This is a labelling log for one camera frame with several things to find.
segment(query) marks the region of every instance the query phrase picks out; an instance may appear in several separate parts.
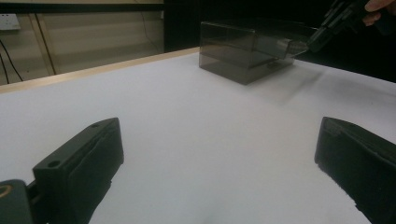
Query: electrical outlet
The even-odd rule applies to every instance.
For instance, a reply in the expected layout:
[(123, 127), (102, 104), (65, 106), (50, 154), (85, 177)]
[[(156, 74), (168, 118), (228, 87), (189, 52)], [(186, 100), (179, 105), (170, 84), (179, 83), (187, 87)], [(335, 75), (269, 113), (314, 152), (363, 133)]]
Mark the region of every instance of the electrical outlet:
[(0, 30), (20, 30), (16, 14), (0, 14)]

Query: white tabletop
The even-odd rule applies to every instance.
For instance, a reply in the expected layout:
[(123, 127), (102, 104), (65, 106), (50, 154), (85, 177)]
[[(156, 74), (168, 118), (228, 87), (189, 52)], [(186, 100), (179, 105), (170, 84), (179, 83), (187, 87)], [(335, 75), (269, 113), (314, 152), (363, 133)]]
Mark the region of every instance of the white tabletop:
[(91, 223), (365, 224), (314, 163), (322, 117), (396, 143), (396, 84), (312, 63), (243, 86), (198, 53), (0, 94), (0, 180), (120, 118), (125, 163)]

